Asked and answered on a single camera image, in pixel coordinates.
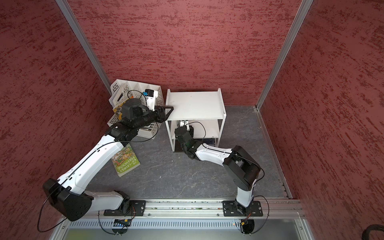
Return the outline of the white two-tier bookshelf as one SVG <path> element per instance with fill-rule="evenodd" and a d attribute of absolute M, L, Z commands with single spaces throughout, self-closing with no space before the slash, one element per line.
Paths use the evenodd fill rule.
<path fill-rule="evenodd" d="M 214 139 L 218 147 L 227 117 L 222 91 L 172 92 L 167 90 L 166 106 L 174 110 L 166 121 L 172 151 L 175 152 L 175 129 L 179 121 L 188 121 L 195 139 Z"/>

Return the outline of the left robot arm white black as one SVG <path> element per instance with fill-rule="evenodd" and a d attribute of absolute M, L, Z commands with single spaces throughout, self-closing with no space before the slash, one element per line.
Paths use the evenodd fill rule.
<path fill-rule="evenodd" d="M 122 119 L 106 131 L 97 145 L 57 180 L 50 178 L 44 183 L 51 206 L 72 222 L 95 211 L 111 210 L 120 216 L 127 215 L 131 210 L 128 195 L 118 191 L 94 193 L 86 188 L 102 167 L 138 135 L 139 129 L 165 122 L 173 110 L 163 106 L 150 110 L 140 99 L 127 100 L 122 106 Z"/>

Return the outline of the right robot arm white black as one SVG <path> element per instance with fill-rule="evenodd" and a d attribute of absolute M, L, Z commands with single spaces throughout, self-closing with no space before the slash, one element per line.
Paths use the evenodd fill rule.
<path fill-rule="evenodd" d="M 239 216 L 249 216 L 252 213 L 254 187 L 262 171 L 251 155 L 240 146 L 223 149 L 203 143 L 194 139 L 187 127 L 176 128 L 175 136 L 190 159 L 214 163 L 225 169 L 237 186 L 233 212 Z"/>

